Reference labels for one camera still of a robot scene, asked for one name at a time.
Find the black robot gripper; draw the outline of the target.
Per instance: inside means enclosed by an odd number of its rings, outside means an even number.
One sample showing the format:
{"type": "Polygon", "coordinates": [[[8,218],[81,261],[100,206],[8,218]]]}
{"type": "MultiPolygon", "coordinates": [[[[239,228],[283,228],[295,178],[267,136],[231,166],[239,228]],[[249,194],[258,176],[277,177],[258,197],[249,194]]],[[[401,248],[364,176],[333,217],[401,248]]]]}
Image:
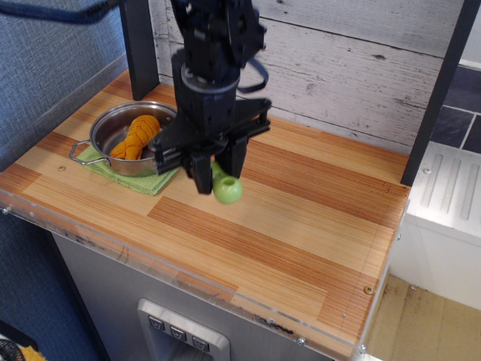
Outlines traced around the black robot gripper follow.
{"type": "Polygon", "coordinates": [[[238,72],[222,83],[174,72],[177,115],[149,143],[158,174],[182,167],[203,195],[213,189],[211,158],[226,174],[241,177],[249,140],[270,129],[271,100],[238,99],[239,80],[238,72]]]}

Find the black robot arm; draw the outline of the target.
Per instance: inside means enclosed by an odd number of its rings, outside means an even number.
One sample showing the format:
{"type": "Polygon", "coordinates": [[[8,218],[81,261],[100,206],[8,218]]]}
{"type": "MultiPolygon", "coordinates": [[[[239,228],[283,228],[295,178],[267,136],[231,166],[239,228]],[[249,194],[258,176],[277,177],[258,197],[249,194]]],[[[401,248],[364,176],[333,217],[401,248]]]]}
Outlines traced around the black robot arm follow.
{"type": "Polygon", "coordinates": [[[151,142],[160,174],[182,167],[198,193],[213,190],[211,161],[240,177],[251,137],[270,129],[269,99],[237,99],[267,85],[255,55],[266,29],[250,1],[173,1],[183,48],[172,57],[177,115],[151,142]]]}

